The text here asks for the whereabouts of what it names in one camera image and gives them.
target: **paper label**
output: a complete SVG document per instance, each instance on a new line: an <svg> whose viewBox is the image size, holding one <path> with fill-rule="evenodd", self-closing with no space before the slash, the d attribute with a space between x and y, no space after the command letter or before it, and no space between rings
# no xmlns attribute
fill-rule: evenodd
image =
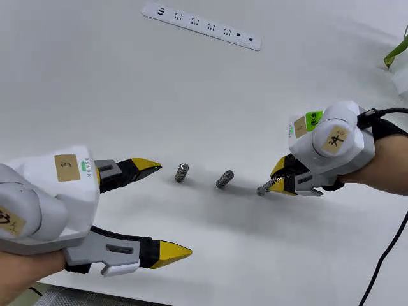
<svg viewBox="0 0 408 306"><path fill-rule="evenodd" d="M55 155L55 167L59 182L81 179L75 154Z"/></svg>
<svg viewBox="0 0 408 306"><path fill-rule="evenodd" d="M323 116L323 112L321 110L316 111L316 112L306 113L306 126L307 126L308 132L311 132L314 130L314 128L317 126L322 116Z"/></svg>
<svg viewBox="0 0 408 306"><path fill-rule="evenodd" d="M295 125L296 139L298 139L299 137L302 137L304 134L307 134L305 116L300 117L298 120L296 120L294 125Z"/></svg>
<svg viewBox="0 0 408 306"><path fill-rule="evenodd" d="M17 237L21 234L25 224L26 220L0 206L0 228Z"/></svg>
<svg viewBox="0 0 408 306"><path fill-rule="evenodd" d="M342 126L334 126L326 142L323 145L323 150L336 154L342 147L344 141L349 135L349 130Z"/></svg>

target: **black cable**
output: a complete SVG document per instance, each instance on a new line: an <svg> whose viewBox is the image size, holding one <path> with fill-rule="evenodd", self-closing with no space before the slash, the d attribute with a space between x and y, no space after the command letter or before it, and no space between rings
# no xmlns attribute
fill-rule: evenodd
<svg viewBox="0 0 408 306"><path fill-rule="evenodd" d="M379 110L380 117L386 115L387 113L408 113L408 108L387 108L386 110Z"/></svg>
<svg viewBox="0 0 408 306"><path fill-rule="evenodd" d="M385 110L376 110L375 108L372 108L357 116L357 126L360 129L369 128L376 120L379 120L382 116L387 115L388 113L408 113L408 108L396 107L387 108Z"/></svg>
<svg viewBox="0 0 408 306"><path fill-rule="evenodd" d="M396 244L396 242L400 238L401 233L404 230L405 225L407 224L407 222L408 222L408 212L406 213L406 215L404 217L404 220L402 220L402 223L401 223L397 233L395 234L393 240L391 241L390 245L387 247L387 249L384 251L384 253L381 255L380 259L378 260L377 266L375 267L374 274L371 277L370 284L368 284L368 287L365 290L363 298L361 299L358 306L363 306L364 305L365 300L367 299L368 295L370 294L372 286L374 285L375 280L377 279L378 273L380 271L381 265L382 265L385 257L387 257L388 253L390 253L390 251L392 250L392 248L394 247L394 245Z"/></svg>
<svg viewBox="0 0 408 306"><path fill-rule="evenodd" d="M31 291L34 291L37 295L39 295L39 296L43 296L43 294L41 293L41 292L39 292L36 288L34 288L34 287L30 287L30 288L28 288L28 289L30 289Z"/></svg>

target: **white power strip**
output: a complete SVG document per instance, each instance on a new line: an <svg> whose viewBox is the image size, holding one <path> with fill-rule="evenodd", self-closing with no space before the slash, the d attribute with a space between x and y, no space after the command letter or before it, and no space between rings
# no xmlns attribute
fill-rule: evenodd
<svg viewBox="0 0 408 306"><path fill-rule="evenodd" d="M158 3L148 2L142 14L146 17L215 37L245 48L255 51L261 50L261 40L251 34Z"/></svg>

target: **black wrist strap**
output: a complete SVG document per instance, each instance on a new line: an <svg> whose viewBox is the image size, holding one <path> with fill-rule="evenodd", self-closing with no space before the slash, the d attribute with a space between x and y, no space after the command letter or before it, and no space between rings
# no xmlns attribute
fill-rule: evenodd
<svg viewBox="0 0 408 306"><path fill-rule="evenodd" d="M372 124L374 141L391 135L408 136L408 133L388 120L375 118Z"/></svg>

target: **green plant leaf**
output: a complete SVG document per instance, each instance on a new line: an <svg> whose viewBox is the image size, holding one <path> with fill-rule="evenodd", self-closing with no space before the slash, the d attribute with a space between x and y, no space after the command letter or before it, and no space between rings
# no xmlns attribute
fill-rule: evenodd
<svg viewBox="0 0 408 306"><path fill-rule="evenodd" d="M408 31L408 26L405 29L404 40L384 58L384 63L387 66L388 69L390 68L391 64L394 62L395 57L398 54L401 54L402 52L407 50L407 48L408 48L407 31Z"/></svg>

